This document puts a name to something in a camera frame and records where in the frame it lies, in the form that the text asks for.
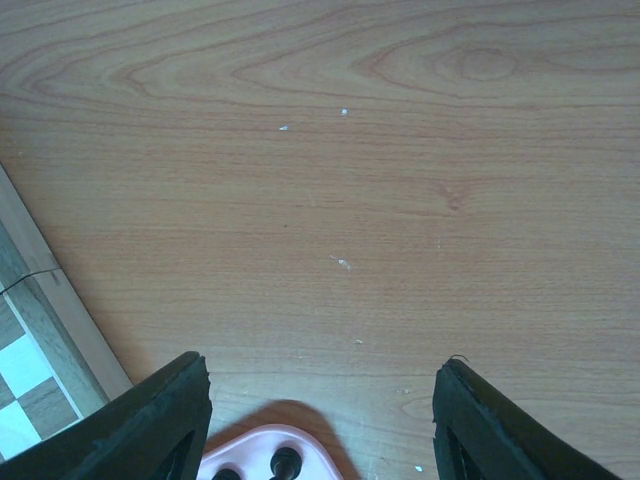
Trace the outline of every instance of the wood grain surface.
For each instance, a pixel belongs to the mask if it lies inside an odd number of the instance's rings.
[[[0,5],[1,161],[134,381],[206,355],[212,446],[436,478],[460,353],[640,478],[637,0]]]

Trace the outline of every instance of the black wire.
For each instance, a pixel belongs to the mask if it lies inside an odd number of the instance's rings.
[[[55,267],[55,268],[49,268],[48,270],[40,270],[38,272],[31,272],[31,273],[27,273],[26,275],[20,277],[18,280],[16,280],[15,282],[13,282],[11,285],[9,285],[7,288],[5,288],[4,290],[2,290],[2,292],[0,292],[0,295],[4,295],[6,292],[8,292],[9,290],[11,290],[13,287],[15,287],[17,284],[19,284],[20,282],[26,280],[29,277],[33,277],[34,275],[40,275],[41,273],[51,273],[51,272],[55,272],[56,270],[60,270],[60,267]]]

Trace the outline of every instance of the pink plastic container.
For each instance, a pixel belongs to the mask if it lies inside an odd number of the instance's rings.
[[[197,480],[211,480],[223,468],[231,468],[242,480],[273,477],[271,457],[280,447],[290,447],[302,457],[296,480],[343,480],[320,443],[302,430],[288,425],[265,425],[239,436],[202,457]]]

